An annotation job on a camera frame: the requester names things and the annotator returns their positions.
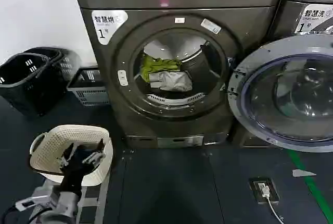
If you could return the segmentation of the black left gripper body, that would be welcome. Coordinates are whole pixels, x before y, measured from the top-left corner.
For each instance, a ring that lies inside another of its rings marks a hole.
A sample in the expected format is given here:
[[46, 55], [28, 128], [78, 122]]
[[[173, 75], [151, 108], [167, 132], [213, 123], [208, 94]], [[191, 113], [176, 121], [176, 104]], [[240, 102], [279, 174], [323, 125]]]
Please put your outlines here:
[[82, 195], [82, 180], [89, 173], [90, 165], [83, 163], [88, 156], [86, 154], [74, 154], [63, 167], [63, 180], [60, 184], [60, 192], [72, 192], [77, 196]]

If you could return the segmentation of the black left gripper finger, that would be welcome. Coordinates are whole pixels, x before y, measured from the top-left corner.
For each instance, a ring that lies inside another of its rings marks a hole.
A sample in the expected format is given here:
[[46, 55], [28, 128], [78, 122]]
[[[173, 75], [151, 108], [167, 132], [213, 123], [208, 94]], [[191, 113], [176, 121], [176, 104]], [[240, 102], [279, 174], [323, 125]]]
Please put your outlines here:
[[78, 156], [74, 144], [64, 150], [60, 158], [60, 170], [74, 170], [78, 166]]
[[82, 164], [84, 166], [98, 167], [105, 158], [104, 147], [105, 144], [103, 139], [101, 139], [95, 147], [86, 148], [84, 150], [84, 159], [82, 160]]

